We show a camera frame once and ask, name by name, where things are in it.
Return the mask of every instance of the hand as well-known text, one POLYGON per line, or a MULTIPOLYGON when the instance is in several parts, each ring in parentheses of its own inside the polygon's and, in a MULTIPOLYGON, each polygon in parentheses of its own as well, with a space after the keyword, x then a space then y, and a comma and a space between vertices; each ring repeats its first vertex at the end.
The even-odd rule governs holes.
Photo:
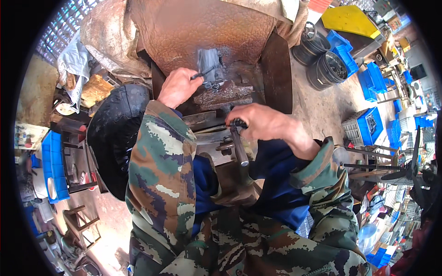
POLYGON ((191 76, 195 74, 198 72, 187 68, 178 68, 170 72, 157 101, 173 109, 187 101, 204 81, 203 77, 191 80, 191 76))
POLYGON ((300 121, 268 106, 257 103, 235 106, 225 119, 226 125, 235 118, 240 118, 247 124, 248 128, 240 132, 246 139, 282 139, 296 157, 304 160, 313 160, 320 150, 300 121))

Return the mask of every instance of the left hand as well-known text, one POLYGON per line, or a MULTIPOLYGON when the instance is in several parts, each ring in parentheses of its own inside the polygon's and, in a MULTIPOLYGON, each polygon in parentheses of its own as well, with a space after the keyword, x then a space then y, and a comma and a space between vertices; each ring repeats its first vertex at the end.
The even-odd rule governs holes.
POLYGON ((198 72, 187 68, 178 68, 170 72, 157 101, 173 109, 187 101, 204 81, 203 77, 191 80, 191 76, 195 74, 198 72))

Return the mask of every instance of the gray plastic crate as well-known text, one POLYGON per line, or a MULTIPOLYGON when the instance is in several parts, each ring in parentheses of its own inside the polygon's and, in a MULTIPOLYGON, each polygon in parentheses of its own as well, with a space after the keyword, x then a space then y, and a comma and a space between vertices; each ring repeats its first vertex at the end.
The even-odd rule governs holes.
POLYGON ((345 137, 349 139, 353 145, 355 146, 364 146, 364 142, 362 141, 361 130, 358 126, 358 118, 363 115, 366 110, 358 111, 353 116, 342 122, 342 128, 345 132, 345 137))

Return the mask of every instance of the camouflage jacket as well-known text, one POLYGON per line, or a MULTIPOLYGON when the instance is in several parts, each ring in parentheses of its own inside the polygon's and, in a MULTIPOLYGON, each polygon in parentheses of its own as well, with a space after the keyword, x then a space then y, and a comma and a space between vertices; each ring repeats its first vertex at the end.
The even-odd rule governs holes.
POLYGON ((126 191, 134 275, 371 275, 356 246, 359 228, 347 172, 333 160, 333 148, 326 138, 317 157, 291 174, 291 184, 310 196, 309 239, 238 207, 210 213, 191 238, 195 135, 171 109, 150 101, 126 191))

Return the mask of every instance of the fan blade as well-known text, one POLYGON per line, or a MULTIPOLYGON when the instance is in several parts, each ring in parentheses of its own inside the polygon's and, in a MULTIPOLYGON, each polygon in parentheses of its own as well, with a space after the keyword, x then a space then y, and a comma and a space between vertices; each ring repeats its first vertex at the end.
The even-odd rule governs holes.
POLYGON ((417 196, 417 199, 415 199, 415 201, 416 201, 416 203, 420 202, 421 204, 424 204, 425 199, 424 199, 423 193, 422 193, 422 188, 421 188, 422 184, 416 176, 412 175, 412 179, 413 179, 413 184, 414 184, 413 189, 414 189, 416 196, 417 196))
POLYGON ((381 177, 382 180, 393 180, 393 179, 398 179, 401 177, 404 177, 407 175, 407 171, 406 170, 400 170, 391 174, 386 174, 383 177, 381 177))
POLYGON ((412 169, 414 169, 414 167, 416 166, 417 156, 419 155, 419 144, 420 144, 420 125, 418 125, 417 127, 415 147, 413 149, 412 169))

